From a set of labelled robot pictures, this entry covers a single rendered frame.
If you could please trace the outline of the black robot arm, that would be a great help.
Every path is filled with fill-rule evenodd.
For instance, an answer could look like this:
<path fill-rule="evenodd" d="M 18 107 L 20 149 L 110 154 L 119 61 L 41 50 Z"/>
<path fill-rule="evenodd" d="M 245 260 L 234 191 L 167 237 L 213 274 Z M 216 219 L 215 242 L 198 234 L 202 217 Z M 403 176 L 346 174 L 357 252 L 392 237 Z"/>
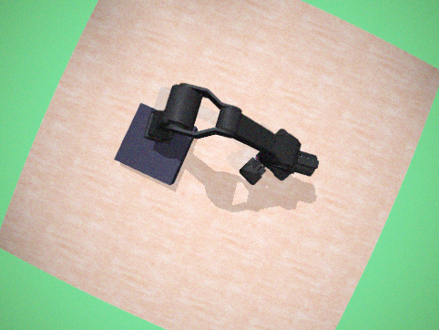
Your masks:
<path fill-rule="evenodd" d="M 219 109 L 215 128 L 193 132 L 202 98 L 207 98 Z M 242 109 L 220 101 L 209 89 L 180 83 L 172 86 L 165 110 L 152 111 L 144 138 L 169 144 L 174 133 L 201 139 L 219 135 L 235 139 L 258 150 L 259 157 L 274 167 L 267 169 L 279 180 L 291 174 L 311 176 L 318 169 L 316 155 L 301 151 L 299 139 L 290 133 L 275 134 L 244 115 Z"/>

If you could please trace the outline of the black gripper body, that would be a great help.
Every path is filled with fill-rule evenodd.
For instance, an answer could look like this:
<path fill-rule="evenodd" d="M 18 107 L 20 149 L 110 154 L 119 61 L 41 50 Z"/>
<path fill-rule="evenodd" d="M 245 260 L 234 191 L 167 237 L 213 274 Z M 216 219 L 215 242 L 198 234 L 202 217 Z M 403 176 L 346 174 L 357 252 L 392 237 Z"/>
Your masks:
<path fill-rule="evenodd" d="M 286 129 L 278 129 L 275 134 L 289 133 Z M 255 185 L 261 178 L 261 174 L 265 171 L 268 165 L 263 158 L 256 155 L 258 158 L 250 165 L 248 162 L 240 169 L 240 174 L 251 184 Z M 262 166 L 263 165 L 263 166 Z M 273 170 L 274 167 L 270 166 Z"/>

